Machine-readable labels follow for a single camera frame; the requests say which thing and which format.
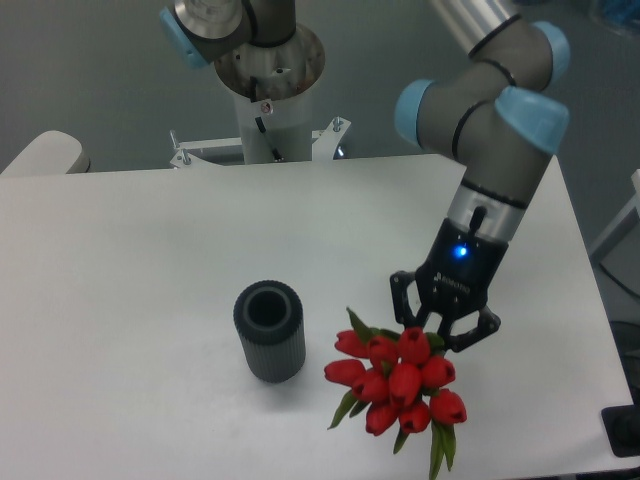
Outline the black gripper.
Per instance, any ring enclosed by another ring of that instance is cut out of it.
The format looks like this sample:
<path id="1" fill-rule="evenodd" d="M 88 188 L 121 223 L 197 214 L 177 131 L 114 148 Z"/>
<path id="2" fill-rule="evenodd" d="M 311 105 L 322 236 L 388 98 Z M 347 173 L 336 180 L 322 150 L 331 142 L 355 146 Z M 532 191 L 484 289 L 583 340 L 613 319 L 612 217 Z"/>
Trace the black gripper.
<path id="1" fill-rule="evenodd" d="M 460 353 L 495 334 L 501 319 L 488 306 L 488 288 L 508 249 L 506 242 L 477 236 L 445 219 L 425 262 L 416 272 L 397 271 L 390 276 L 394 317 L 405 329 L 424 328 L 428 316 L 442 316 L 437 334 L 444 349 Z M 408 288 L 416 282 L 418 313 L 411 310 Z M 476 326 L 453 334 L 454 325 L 477 311 Z"/>

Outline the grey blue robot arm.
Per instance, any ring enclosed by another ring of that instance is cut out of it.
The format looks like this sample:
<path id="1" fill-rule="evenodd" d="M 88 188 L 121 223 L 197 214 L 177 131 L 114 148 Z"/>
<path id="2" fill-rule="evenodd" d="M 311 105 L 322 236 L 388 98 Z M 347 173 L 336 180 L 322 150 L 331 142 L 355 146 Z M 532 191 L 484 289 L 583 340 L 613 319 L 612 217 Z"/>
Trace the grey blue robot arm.
<path id="1" fill-rule="evenodd" d="M 409 84 L 394 125 L 465 172 L 425 262 L 390 284 L 399 324 L 421 327 L 438 314 L 445 348 L 459 352 L 499 328 L 488 289 L 565 134 L 568 110 L 544 90 L 567 70 L 570 48 L 560 29 L 526 22 L 509 1 L 437 1 L 434 9 L 470 67 L 451 81 Z M 293 2 L 175 1 L 160 22 L 189 66 L 213 66 L 239 99 L 247 163 L 312 159 L 303 99 L 325 54 Z"/>

